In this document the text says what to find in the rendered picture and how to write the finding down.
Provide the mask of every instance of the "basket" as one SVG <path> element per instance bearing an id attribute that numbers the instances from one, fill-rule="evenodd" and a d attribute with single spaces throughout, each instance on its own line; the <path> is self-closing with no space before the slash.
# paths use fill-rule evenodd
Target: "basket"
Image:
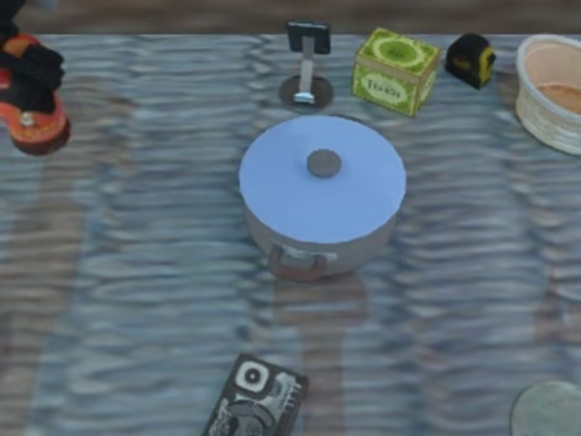
<path id="1" fill-rule="evenodd" d="M 581 113 L 542 92 L 558 86 L 581 95 L 581 42 L 530 36 L 518 48 L 517 72 L 517 115 L 525 129 L 543 144 L 581 155 Z"/>

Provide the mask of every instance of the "tissue box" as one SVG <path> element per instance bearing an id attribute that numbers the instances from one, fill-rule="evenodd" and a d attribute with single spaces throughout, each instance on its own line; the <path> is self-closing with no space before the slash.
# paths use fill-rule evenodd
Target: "tissue box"
<path id="1" fill-rule="evenodd" d="M 379 28 L 357 52 L 353 93 L 413 116 L 428 98 L 440 56 L 434 45 Z"/>

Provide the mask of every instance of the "pot lid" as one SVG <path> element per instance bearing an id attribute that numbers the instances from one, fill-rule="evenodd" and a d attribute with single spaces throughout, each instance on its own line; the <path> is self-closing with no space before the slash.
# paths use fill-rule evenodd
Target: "pot lid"
<path id="1" fill-rule="evenodd" d="M 295 241 L 342 243 L 368 235 L 406 191 L 393 146 L 364 124 L 311 115 L 277 124 L 242 158 L 241 195 L 273 231 Z"/>

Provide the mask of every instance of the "pot handle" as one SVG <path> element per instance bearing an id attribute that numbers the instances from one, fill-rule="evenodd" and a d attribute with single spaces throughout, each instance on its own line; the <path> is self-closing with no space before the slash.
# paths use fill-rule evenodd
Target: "pot handle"
<path id="1" fill-rule="evenodd" d="M 294 282 L 313 282 L 323 276 L 327 269 L 327 258 L 319 254 L 314 255 L 312 266 L 308 269 L 296 268 L 293 266 L 283 265 L 282 256 L 284 250 L 278 244 L 274 244 L 269 255 L 269 268 L 274 275 L 282 279 Z"/>

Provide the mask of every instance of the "wooden floor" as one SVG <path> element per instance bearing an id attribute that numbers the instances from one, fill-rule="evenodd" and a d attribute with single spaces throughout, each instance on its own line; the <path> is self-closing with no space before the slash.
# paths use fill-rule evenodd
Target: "wooden floor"
<path id="1" fill-rule="evenodd" d="M 376 26 L 424 34 L 578 33 L 577 0 L 59 0 L 55 13 L 25 8 L 36 33 L 283 32 L 291 19 L 330 23 L 336 33 Z"/>
<path id="2" fill-rule="evenodd" d="M 498 65 L 520 40 L 493 38 Z M 581 382 L 581 161 L 521 129 L 509 68 L 480 92 L 442 73 L 411 119 L 350 95 L 361 38 L 336 38 L 326 112 L 385 134 L 409 191 L 381 256 L 300 286 L 266 271 L 236 191 L 252 138 L 294 116 L 284 37 L 45 41 L 74 137 L 43 161 L 0 136 L 2 436 L 200 434 L 238 352 L 311 377 L 296 436 L 508 435 L 523 388 Z"/>

